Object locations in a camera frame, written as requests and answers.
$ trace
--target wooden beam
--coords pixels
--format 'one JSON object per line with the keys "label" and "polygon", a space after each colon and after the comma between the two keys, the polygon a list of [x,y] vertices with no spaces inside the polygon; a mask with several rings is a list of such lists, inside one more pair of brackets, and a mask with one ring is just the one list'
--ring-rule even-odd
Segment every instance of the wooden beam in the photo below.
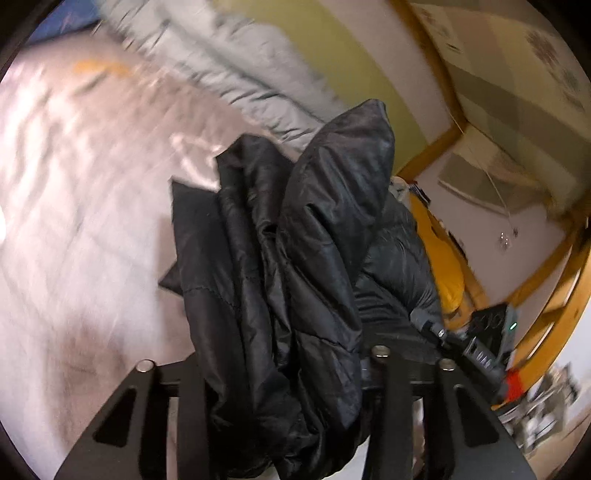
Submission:
{"label": "wooden beam", "polygon": [[400,19],[407,26],[410,34],[417,42],[419,48],[423,52],[425,59],[443,94],[443,99],[449,109],[450,113],[460,125],[466,121],[466,116],[462,110],[459,100],[457,99],[456,90],[453,86],[452,78],[443,63],[443,59],[437,51],[437,47],[431,40],[429,33],[423,27],[421,21],[414,13],[413,8],[407,0],[389,0],[390,5],[396,10]]}
{"label": "wooden beam", "polygon": [[544,338],[548,328],[551,328],[563,313],[563,309],[555,310],[551,313],[544,313],[535,320],[514,349],[513,368],[518,368],[530,357],[535,347]]}
{"label": "wooden beam", "polygon": [[436,161],[449,148],[451,148],[462,136],[461,130],[453,124],[435,142],[428,145],[421,153],[411,158],[395,175],[402,177],[406,182],[412,182],[429,165]]}
{"label": "wooden beam", "polygon": [[580,268],[581,273],[559,318],[554,322],[550,333],[534,354],[519,368],[518,374],[524,391],[529,390],[552,366],[558,354],[577,326],[581,315],[591,297],[591,247],[587,245],[581,252],[571,254],[569,268]]}

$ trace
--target yellow fabric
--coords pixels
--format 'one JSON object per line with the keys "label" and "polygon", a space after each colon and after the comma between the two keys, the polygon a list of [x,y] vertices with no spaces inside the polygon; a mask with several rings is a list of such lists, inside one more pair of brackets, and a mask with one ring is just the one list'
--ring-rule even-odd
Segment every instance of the yellow fabric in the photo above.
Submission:
{"label": "yellow fabric", "polygon": [[410,196],[410,202],[411,211],[417,221],[418,235],[425,244],[431,262],[443,314],[453,313],[460,307],[464,296],[464,275],[460,262],[447,241],[439,238],[433,231],[431,217],[423,203],[414,195]]}

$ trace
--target bolt head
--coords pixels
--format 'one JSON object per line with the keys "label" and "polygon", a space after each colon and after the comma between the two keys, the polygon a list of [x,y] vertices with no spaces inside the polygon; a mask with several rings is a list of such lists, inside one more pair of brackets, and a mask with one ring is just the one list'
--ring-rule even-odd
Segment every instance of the bolt head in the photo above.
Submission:
{"label": "bolt head", "polygon": [[155,363],[152,360],[141,360],[135,366],[135,369],[138,372],[142,372],[143,374],[152,370],[155,366]]}
{"label": "bolt head", "polygon": [[374,358],[387,358],[390,355],[390,348],[385,345],[374,345],[371,348],[371,354]]}
{"label": "bolt head", "polygon": [[456,369],[456,363],[451,358],[442,358],[439,361],[439,368],[445,372],[453,372]]}

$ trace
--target black jacket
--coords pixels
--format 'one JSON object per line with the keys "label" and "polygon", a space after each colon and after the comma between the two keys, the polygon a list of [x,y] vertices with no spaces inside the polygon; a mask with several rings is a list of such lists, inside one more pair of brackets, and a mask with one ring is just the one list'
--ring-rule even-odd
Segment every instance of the black jacket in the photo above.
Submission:
{"label": "black jacket", "polygon": [[229,476],[340,469],[371,413],[362,332],[424,355],[408,316],[440,319],[439,298],[414,219],[388,193],[393,158],[385,108],[369,100],[296,164],[243,135],[217,158],[219,192],[173,182],[177,264],[163,284],[184,297],[213,461]]}

